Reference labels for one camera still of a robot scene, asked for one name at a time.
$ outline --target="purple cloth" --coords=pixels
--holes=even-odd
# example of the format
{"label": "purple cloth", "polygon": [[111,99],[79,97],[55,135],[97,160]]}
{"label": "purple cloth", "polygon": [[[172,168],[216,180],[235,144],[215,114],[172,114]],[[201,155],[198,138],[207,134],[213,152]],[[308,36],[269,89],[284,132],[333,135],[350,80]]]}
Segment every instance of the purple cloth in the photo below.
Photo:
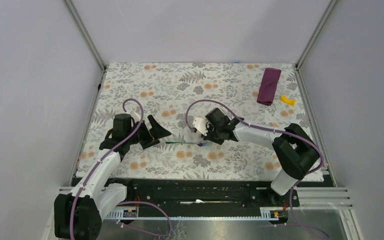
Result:
{"label": "purple cloth", "polygon": [[257,103],[270,106],[275,99],[276,88],[282,70],[268,67],[262,76],[261,85],[257,97]]}

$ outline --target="yellow object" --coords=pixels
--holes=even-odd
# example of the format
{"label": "yellow object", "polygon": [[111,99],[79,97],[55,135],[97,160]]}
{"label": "yellow object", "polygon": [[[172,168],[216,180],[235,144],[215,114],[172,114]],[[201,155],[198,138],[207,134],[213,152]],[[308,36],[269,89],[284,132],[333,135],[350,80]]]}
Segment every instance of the yellow object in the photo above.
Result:
{"label": "yellow object", "polygon": [[287,98],[285,95],[282,95],[282,96],[280,97],[280,100],[281,100],[282,102],[284,102],[284,103],[287,103],[287,104],[291,105],[291,106],[294,106],[295,103],[297,102],[297,100],[289,99],[289,98]]}

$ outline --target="gray leaf pattern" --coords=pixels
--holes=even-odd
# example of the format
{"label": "gray leaf pattern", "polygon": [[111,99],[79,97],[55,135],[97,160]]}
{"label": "gray leaf pattern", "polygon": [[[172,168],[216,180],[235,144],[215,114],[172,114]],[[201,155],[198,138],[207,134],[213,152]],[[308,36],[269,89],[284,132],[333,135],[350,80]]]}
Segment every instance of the gray leaf pattern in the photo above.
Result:
{"label": "gray leaf pattern", "polygon": [[[256,103],[266,68],[282,70],[271,106]],[[281,102],[282,95],[295,99],[295,106]],[[113,127],[114,116],[124,113],[122,104],[128,98],[137,99],[145,116],[153,115],[172,135],[145,150],[140,144],[132,145],[112,177],[272,181],[281,166],[269,148],[234,141],[204,147],[164,143],[202,140],[198,133],[189,131],[185,122],[186,109],[200,99],[220,101],[250,123],[279,129],[297,123],[311,136],[292,64],[111,63],[79,154],[77,177],[85,176],[93,165],[100,143]],[[205,102],[195,105],[188,121],[204,118],[214,107],[218,106]],[[134,102],[128,102],[126,110],[140,112]],[[150,128],[146,118],[145,124]],[[304,180],[322,181],[323,175],[317,171]]]}
{"label": "gray leaf pattern", "polygon": [[194,83],[195,81],[198,82],[199,80],[203,80],[206,76],[204,75],[203,72],[199,71],[193,71],[193,72],[186,72],[183,74],[183,76],[179,79],[181,82],[186,82],[186,83]]}
{"label": "gray leaf pattern", "polygon": [[193,89],[193,92],[196,93],[197,95],[201,95],[201,94],[203,94],[204,90],[203,90],[203,87],[202,87],[202,86],[196,86],[196,87]]}
{"label": "gray leaf pattern", "polygon": [[184,91],[189,86],[190,86],[189,84],[187,84],[186,82],[183,82],[183,83],[177,85],[176,89],[178,89],[180,91]]}
{"label": "gray leaf pattern", "polygon": [[195,166],[201,166],[203,168],[206,168],[208,166],[211,165],[211,162],[208,161],[207,159],[203,158],[203,156],[201,154],[196,154],[194,157],[193,157],[193,164],[195,164]]}

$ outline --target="floral tablecloth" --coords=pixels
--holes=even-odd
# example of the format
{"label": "floral tablecloth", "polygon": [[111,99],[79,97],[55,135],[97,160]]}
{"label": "floral tablecloth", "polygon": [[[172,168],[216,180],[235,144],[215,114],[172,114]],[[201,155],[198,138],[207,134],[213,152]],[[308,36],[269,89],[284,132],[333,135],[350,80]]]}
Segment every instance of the floral tablecloth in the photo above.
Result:
{"label": "floral tablecloth", "polygon": [[[271,106],[256,102],[265,68],[282,70]],[[295,106],[281,102],[281,95],[295,99]],[[200,99],[220,101],[249,123],[276,128],[297,123],[310,134],[292,64],[111,63],[79,157],[77,177],[83,177],[93,164],[115,114],[124,112],[122,103],[128,98],[140,101],[145,116],[153,115],[172,133],[162,142],[199,141],[199,134],[186,127],[184,116],[187,107]],[[140,112],[134,102],[126,106],[128,113]],[[189,112],[190,122],[214,107],[219,106],[198,103]],[[145,150],[136,144],[112,177],[272,181],[280,169],[273,150],[253,143],[225,141],[203,147],[160,143]],[[304,180],[322,181],[323,176],[317,171]]]}

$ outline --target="white wall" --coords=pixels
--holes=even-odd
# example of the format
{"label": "white wall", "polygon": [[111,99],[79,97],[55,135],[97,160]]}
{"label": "white wall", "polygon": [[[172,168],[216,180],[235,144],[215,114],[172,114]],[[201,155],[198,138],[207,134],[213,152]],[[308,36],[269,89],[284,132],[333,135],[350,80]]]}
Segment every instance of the white wall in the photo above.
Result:
{"label": "white wall", "polygon": [[295,63],[330,0],[74,0],[110,62]]}
{"label": "white wall", "polygon": [[384,1],[340,1],[302,72],[364,238],[384,239]]}
{"label": "white wall", "polygon": [[0,0],[0,240],[38,240],[100,70],[61,0]]}

